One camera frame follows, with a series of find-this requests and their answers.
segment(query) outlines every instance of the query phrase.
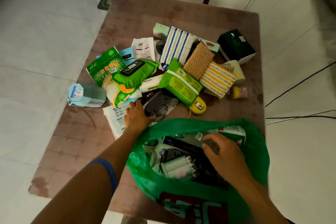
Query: black cable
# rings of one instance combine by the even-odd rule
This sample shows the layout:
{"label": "black cable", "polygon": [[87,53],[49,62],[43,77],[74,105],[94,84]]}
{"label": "black cable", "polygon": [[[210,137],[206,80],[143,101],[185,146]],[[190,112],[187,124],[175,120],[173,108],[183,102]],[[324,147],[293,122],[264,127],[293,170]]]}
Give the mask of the black cable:
{"label": "black cable", "polygon": [[331,119],[336,119],[336,117],[331,117],[331,116],[323,116],[323,115],[311,115],[311,116],[291,116],[291,117],[274,117],[274,118],[266,118],[266,119],[288,119],[288,118],[310,118],[310,117],[323,117],[323,118],[331,118]]}
{"label": "black cable", "polygon": [[[312,76],[316,75],[317,73],[323,71],[324,69],[330,67],[331,65],[336,64],[336,61],[331,63],[330,65],[327,65],[326,67],[322,68],[321,70],[313,73],[311,76],[308,76],[307,78],[305,78],[303,81],[299,82],[297,85],[293,86],[292,88],[290,88],[289,90],[286,90],[284,93],[282,93],[280,96],[276,97],[275,99],[278,99],[279,97],[281,97],[282,95],[284,95],[285,93],[287,93],[288,91],[292,90],[293,88],[295,88],[296,86],[300,85],[301,83],[303,83],[304,81],[308,80],[309,78],[311,78]],[[271,102],[269,102],[267,105],[265,105],[265,107],[267,107],[270,103],[272,103],[275,99],[273,99]]]}

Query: hand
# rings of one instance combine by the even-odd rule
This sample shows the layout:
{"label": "hand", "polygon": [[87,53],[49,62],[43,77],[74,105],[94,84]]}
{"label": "hand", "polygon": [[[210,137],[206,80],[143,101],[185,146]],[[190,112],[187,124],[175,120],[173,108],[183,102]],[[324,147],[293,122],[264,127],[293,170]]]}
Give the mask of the hand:
{"label": "hand", "polygon": [[130,102],[129,107],[126,109],[126,115],[124,116],[125,127],[139,134],[155,120],[155,116],[147,117],[145,115],[140,100],[137,100],[135,103]]}
{"label": "hand", "polygon": [[205,142],[212,140],[218,145],[218,155],[205,143],[202,147],[216,171],[234,188],[237,189],[238,186],[254,179],[237,143],[219,133],[208,134],[202,140]]}

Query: blue wristband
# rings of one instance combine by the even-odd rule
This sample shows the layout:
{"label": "blue wristband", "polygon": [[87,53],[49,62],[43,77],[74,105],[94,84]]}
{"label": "blue wristband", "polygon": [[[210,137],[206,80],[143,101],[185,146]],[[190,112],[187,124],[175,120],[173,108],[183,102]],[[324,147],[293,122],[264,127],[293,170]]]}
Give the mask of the blue wristband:
{"label": "blue wristband", "polygon": [[100,164],[103,165],[103,167],[105,167],[105,169],[106,169],[106,171],[107,171],[107,173],[110,177],[111,186],[112,186],[112,195],[113,195],[114,192],[117,189],[117,180],[116,180],[116,175],[114,173],[112,165],[106,159],[103,159],[103,158],[94,159],[89,164],[91,164],[91,163],[100,163]]}

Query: table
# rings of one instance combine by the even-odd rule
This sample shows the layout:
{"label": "table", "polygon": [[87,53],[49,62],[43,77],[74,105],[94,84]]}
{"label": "table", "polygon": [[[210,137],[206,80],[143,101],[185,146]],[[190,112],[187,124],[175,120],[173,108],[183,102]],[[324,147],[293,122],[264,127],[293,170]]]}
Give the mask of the table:
{"label": "table", "polygon": [[[131,46],[133,38],[152,37],[155,23],[172,25],[216,42],[222,33],[238,28],[257,54],[241,68],[245,85],[253,89],[248,100],[218,99],[201,95],[207,111],[191,118],[228,121],[247,118],[265,132],[259,16],[256,13],[178,0],[113,0],[78,82],[93,83],[86,67],[111,47]],[[220,55],[215,61],[223,61]],[[166,118],[188,116],[179,104]],[[102,108],[66,105],[29,187],[31,194],[52,198],[87,163],[114,141]],[[111,200],[109,210],[166,223],[183,220],[147,197],[136,185],[127,167]]]}

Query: brown scrubbing pad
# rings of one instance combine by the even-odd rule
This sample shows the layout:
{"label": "brown scrubbing pad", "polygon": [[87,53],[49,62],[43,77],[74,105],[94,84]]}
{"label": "brown scrubbing pad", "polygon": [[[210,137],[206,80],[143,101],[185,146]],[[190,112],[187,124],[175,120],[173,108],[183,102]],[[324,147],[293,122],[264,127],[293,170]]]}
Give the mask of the brown scrubbing pad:
{"label": "brown scrubbing pad", "polygon": [[210,65],[214,56],[215,55],[204,45],[204,43],[200,42],[183,66],[183,69],[193,78],[199,80]]}

